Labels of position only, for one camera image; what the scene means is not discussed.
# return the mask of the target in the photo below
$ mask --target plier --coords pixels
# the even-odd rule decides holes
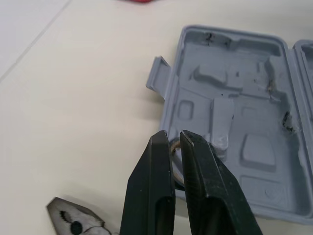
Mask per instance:
[[[261,235],[234,175],[214,148],[180,133],[184,189],[192,235]],[[153,135],[129,177],[120,235],[173,235],[175,183],[165,131]],[[110,235],[92,211],[55,198],[47,206],[58,235]]]

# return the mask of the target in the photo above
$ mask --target plastic tray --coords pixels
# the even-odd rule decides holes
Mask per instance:
[[[171,68],[147,87],[165,99],[160,130],[202,135],[256,215],[313,224],[313,41],[188,26]],[[181,157],[173,169],[182,180]],[[184,192],[177,190],[184,197]]]

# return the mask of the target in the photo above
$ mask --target molded compartment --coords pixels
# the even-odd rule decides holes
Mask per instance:
[[[313,82],[313,47],[302,50]],[[211,142],[257,215],[313,224],[312,143],[302,124],[312,125],[299,113],[292,63],[279,38],[186,27],[163,83],[160,129],[170,140],[186,129]],[[180,161],[178,153],[173,169],[183,178]]]

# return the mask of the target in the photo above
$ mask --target white surface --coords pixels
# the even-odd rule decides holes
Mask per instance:
[[[0,218],[6,235],[54,235],[59,196],[120,226],[126,184],[159,125],[145,88],[154,56],[173,63],[183,26],[313,39],[310,0],[75,0],[0,83]],[[190,234],[178,200],[175,234]],[[313,227],[258,219],[265,235]]]
[[[0,1],[0,81],[37,41],[68,0]]]

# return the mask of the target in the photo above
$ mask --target gray plastic case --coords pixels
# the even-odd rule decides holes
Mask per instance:
[[[155,58],[147,87],[165,99],[160,130],[211,142],[256,215],[313,224],[313,41],[288,49],[277,37],[187,26],[173,68]],[[183,180],[179,153],[173,170]]]

